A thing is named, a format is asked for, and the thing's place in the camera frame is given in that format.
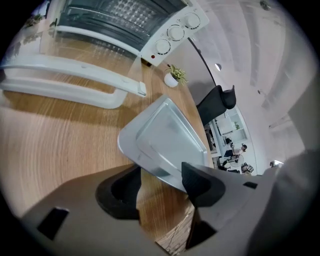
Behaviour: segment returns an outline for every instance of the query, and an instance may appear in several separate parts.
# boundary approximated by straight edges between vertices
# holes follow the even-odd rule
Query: ceiling
[[[319,63],[300,27],[275,1],[267,1],[270,10],[259,0],[198,2],[210,23],[193,41],[216,84],[235,85],[260,173],[271,160],[285,161],[303,151],[288,112],[315,78]]]

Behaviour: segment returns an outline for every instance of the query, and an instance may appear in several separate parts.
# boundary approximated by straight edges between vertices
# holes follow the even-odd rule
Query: toaster oven
[[[196,0],[67,0],[56,30],[106,41],[158,66],[208,23]]]

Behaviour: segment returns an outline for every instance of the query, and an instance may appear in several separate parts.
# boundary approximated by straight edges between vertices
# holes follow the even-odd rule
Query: chair backrest
[[[227,110],[222,100],[222,93],[223,91],[221,86],[217,85],[197,106],[202,124],[204,126],[211,120],[222,115]]]
[[[228,109],[231,110],[235,107],[237,103],[235,86],[232,86],[232,89],[225,90],[221,94],[223,105]]]

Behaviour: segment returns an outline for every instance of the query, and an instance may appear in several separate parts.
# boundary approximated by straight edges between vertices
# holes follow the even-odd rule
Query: oven handle
[[[140,97],[147,95],[146,85],[108,69],[82,61],[41,54],[24,55],[2,63],[0,69],[31,69],[59,72],[78,76],[115,87],[114,93],[105,93],[91,88],[48,79],[30,77],[5,77],[0,89],[35,94],[67,101],[89,104],[106,109],[115,109],[125,100],[127,93]]]
[[[31,77],[5,78],[0,83],[0,89],[78,102],[104,109],[120,107],[128,94],[120,89],[115,89],[113,93],[105,93],[79,85]]]

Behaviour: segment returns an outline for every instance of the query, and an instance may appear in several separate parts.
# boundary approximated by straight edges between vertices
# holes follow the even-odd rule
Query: desk
[[[101,66],[108,63],[103,54],[97,58],[90,52],[96,45],[74,39],[64,41],[63,45],[58,55],[65,58],[81,58],[81,61]],[[71,46],[85,49],[86,54],[72,56],[68,49]],[[113,69],[125,68],[128,60],[124,56],[121,58]],[[188,87],[167,87],[163,82],[165,68],[142,65],[147,96],[142,98],[129,93],[123,105],[116,109],[5,91],[0,105],[0,181],[13,213],[21,217],[68,180],[130,164],[118,149],[119,131],[162,94],[168,95],[180,108],[210,152]],[[19,70],[17,74],[22,72],[98,90],[112,90],[98,82],[64,74],[27,70]],[[141,172],[141,183],[137,198],[141,226],[158,241],[185,218],[192,205],[185,193],[146,171]]]

